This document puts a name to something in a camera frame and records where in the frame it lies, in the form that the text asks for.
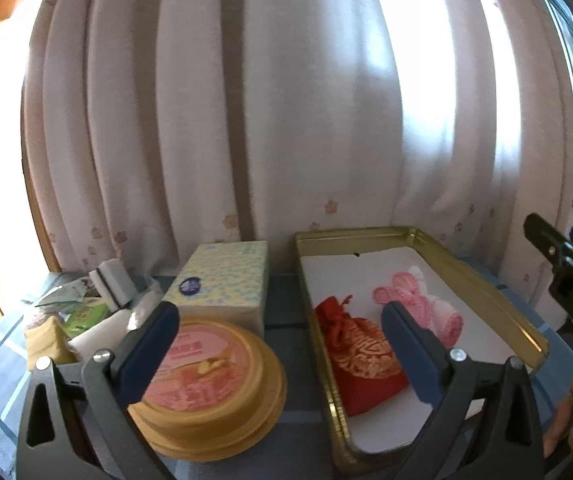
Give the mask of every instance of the red pouch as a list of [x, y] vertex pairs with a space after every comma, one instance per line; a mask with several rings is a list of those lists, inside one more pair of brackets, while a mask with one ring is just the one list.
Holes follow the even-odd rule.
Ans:
[[327, 298], [315, 309], [348, 416], [369, 411], [409, 384], [380, 327], [344, 311], [351, 298], [342, 304]]

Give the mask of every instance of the white curtain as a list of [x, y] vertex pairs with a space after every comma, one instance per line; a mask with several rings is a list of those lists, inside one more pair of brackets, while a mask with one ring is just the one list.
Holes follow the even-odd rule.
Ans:
[[287, 272], [297, 231], [412, 224], [534, 300], [571, 92], [543, 0], [45, 0], [25, 135], [67, 269], [255, 237]]

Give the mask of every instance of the silver bolt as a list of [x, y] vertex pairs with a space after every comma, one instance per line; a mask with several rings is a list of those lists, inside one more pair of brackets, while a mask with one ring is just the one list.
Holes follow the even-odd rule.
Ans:
[[451, 359], [453, 361], [457, 361], [458, 363], [461, 363], [462, 361], [466, 361], [466, 358], [468, 357], [468, 355], [466, 354], [466, 350], [464, 350], [462, 348], [453, 348], [449, 352], [449, 355], [451, 356]]
[[43, 355], [36, 361], [36, 368], [38, 370], [46, 370], [49, 366], [51, 366], [51, 358], [47, 355]]
[[524, 363], [522, 363], [522, 360], [519, 357], [513, 356], [508, 360], [508, 362], [514, 370], [521, 370], [524, 368]]
[[93, 361], [95, 361], [96, 363], [105, 363], [109, 359], [111, 359], [111, 351], [110, 350], [106, 350], [106, 349], [98, 350], [93, 355]]

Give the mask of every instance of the tissue box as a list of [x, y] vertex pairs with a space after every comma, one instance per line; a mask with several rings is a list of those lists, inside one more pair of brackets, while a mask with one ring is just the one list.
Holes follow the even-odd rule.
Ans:
[[[201, 244], [164, 296], [183, 316], [217, 317], [264, 336], [268, 243]], [[199, 279], [199, 290], [191, 289]]]

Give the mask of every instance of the yellow lid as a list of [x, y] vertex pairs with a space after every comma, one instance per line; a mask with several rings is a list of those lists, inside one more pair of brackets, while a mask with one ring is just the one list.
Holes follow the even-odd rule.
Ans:
[[142, 402], [129, 411], [154, 449], [206, 462], [257, 443], [278, 421], [286, 376], [262, 339], [185, 317]]

